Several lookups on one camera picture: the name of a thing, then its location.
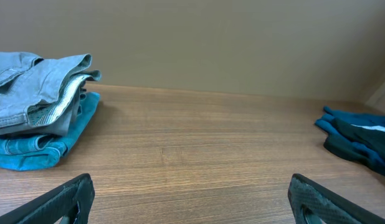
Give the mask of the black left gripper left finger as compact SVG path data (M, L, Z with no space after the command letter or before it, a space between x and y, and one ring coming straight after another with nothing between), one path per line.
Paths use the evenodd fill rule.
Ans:
M87 223L94 198L91 176L80 174L0 216L0 224Z

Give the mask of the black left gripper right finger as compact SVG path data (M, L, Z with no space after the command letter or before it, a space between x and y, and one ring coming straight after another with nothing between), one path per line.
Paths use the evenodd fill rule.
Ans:
M288 200L296 224L385 224L385 219L301 174L293 174Z

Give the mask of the folded blue jeans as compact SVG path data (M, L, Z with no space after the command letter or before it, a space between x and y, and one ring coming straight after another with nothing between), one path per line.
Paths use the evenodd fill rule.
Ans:
M32 134L0 137L0 168L29 171L56 166L83 133L100 99L100 95L95 92L83 93L81 97L77 119L70 124L65 136Z

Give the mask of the dark blue garment pile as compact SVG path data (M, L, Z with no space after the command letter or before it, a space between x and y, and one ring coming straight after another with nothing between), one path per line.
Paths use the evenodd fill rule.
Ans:
M328 134L323 146L347 161L385 176L385 116L323 107L315 125Z

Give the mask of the folded grey jeans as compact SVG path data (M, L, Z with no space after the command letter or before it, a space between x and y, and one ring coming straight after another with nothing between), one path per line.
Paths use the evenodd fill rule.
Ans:
M0 136L56 134L65 136L76 120L80 93L92 56L44 59L30 52L0 52Z

